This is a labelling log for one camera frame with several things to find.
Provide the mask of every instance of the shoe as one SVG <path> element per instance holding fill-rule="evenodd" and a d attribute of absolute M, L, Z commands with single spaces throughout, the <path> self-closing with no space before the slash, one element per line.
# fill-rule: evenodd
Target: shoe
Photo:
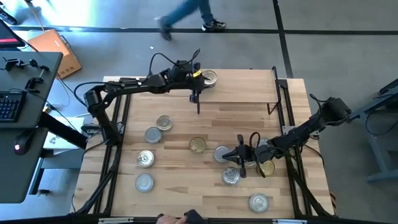
<path fill-rule="evenodd" d="M 170 34 L 171 26 L 166 24 L 165 18 L 161 17 L 158 19 L 159 23 L 159 32 L 163 39 L 170 41 L 172 40 L 172 35 Z"/>
<path fill-rule="evenodd" d="M 10 14 L 6 13 L 3 9 L 0 8 L 0 19 L 4 22 L 7 22 L 10 25 L 17 25 L 17 20 L 10 16 Z"/>
<path fill-rule="evenodd" d="M 201 29 L 204 32 L 219 32 L 223 29 L 225 29 L 226 24 L 225 22 L 218 22 L 217 20 L 213 19 L 213 21 L 209 23 L 205 23 Z"/>

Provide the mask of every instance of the tin can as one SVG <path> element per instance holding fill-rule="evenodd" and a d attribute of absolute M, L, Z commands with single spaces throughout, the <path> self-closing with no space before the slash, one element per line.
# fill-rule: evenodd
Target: tin can
<path fill-rule="evenodd" d="M 136 189 L 139 192 L 148 192 L 154 188 L 154 177 L 150 174 L 140 174 L 136 179 Z"/>
<path fill-rule="evenodd" d="M 275 171 L 275 164 L 272 161 L 265 161 L 265 163 L 259 163 L 259 168 L 262 170 L 265 176 L 272 175 Z"/>
<path fill-rule="evenodd" d="M 209 88 L 213 88 L 217 82 L 217 74 L 212 70 L 206 70 L 202 72 L 202 75 L 206 77 L 205 85 Z"/>
<path fill-rule="evenodd" d="M 137 163 L 139 166 L 150 167 L 155 162 L 155 156 L 151 151 L 142 151 L 138 154 Z"/>
<path fill-rule="evenodd" d="M 256 165 L 256 162 L 255 162 L 255 161 L 245 162 L 244 165 L 245 165 L 245 166 L 255 166 L 255 165 Z"/>
<path fill-rule="evenodd" d="M 149 144 L 157 144 L 162 140 L 162 131 L 159 128 L 151 127 L 145 132 L 144 137 Z"/>
<path fill-rule="evenodd" d="M 223 172 L 223 181 L 228 185 L 237 184 L 241 180 L 239 171 L 235 167 L 227 167 Z"/>
<path fill-rule="evenodd" d="M 214 160 L 220 163 L 228 162 L 228 160 L 223 159 L 223 155 L 231 152 L 226 146 L 218 146 L 214 151 Z"/>
<path fill-rule="evenodd" d="M 260 138 L 260 143 L 256 147 L 260 147 L 262 145 L 268 145 L 268 139 L 266 138 Z"/>
<path fill-rule="evenodd" d="M 269 206 L 268 198 L 262 193 L 253 194 L 250 196 L 249 206 L 256 213 L 264 213 Z"/>
<path fill-rule="evenodd" d="M 202 154 L 206 149 L 206 142 L 203 138 L 193 138 L 189 142 L 189 148 L 195 154 Z"/>
<path fill-rule="evenodd" d="M 161 131 L 167 132 L 173 128 L 173 120 L 170 116 L 162 115 L 157 119 L 156 125 Z"/>

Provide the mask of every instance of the orange box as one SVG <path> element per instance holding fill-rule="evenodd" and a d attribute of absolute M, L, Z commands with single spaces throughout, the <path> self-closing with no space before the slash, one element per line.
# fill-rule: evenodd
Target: orange box
<path fill-rule="evenodd" d="M 55 30 L 48 30 L 28 40 L 28 43 L 39 52 L 62 52 L 63 58 L 58 69 L 58 74 L 61 78 L 81 69 L 79 61 Z"/>

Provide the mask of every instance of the human hand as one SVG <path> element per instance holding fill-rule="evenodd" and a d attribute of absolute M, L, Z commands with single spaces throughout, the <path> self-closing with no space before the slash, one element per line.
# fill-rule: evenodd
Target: human hand
<path fill-rule="evenodd" d="M 187 222 L 186 216 L 180 219 L 176 219 L 171 215 L 164 215 L 157 220 L 156 224 L 184 224 L 186 222 Z"/>

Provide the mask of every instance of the gray floor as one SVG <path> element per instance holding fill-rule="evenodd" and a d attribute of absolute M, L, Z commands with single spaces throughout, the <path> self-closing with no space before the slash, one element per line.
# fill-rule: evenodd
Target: gray floor
<path fill-rule="evenodd" d="M 22 26 L 38 26 L 22 1 L 2 0 Z M 154 17 L 178 4 L 178 0 L 105 1 L 33 0 L 45 26 L 155 27 Z M 279 0 L 285 29 L 397 30 L 394 0 Z M 272 0 L 214 0 L 217 18 L 237 29 L 275 29 Z M 201 26 L 200 15 L 182 21 L 178 28 Z M 21 32 L 32 37 L 35 32 Z M 198 60 L 207 68 L 271 68 L 285 77 L 278 35 L 274 34 L 174 34 L 165 42 L 158 34 L 63 33 L 83 69 L 66 78 L 74 88 L 81 82 L 101 80 L 104 75 L 146 75 L 150 56 L 163 52 L 172 59 L 185 59 L 201 48 Z M 370 101 L 375 92 L 397 78 L 398 36 L 287 35 L 295 78 L 304 78 L 307 91 L 320 99 L 341 97 L 355 110 Z M 154 72 L 169 66 L 155 60 Z M 65 105 L 65 90 L 55 82 L 50 102 Z M 317 106 L 311 102 L 313 113 Z M 71 98 L 61 108 L 68 116 L 86 113 Z M 377 172 L 363 125 L 357 121 L 321 134 L 330 190 L 337 197 L 337 214 L 343 218 L 398 223 L 398 181 L 369 185 L 366 177 Z M 55 193 L 28 196 L 19 205 L 0 205 L 0 220 L 62 215 L 69 212 L 77 171 L 50 170 L 42 185 Z"/>

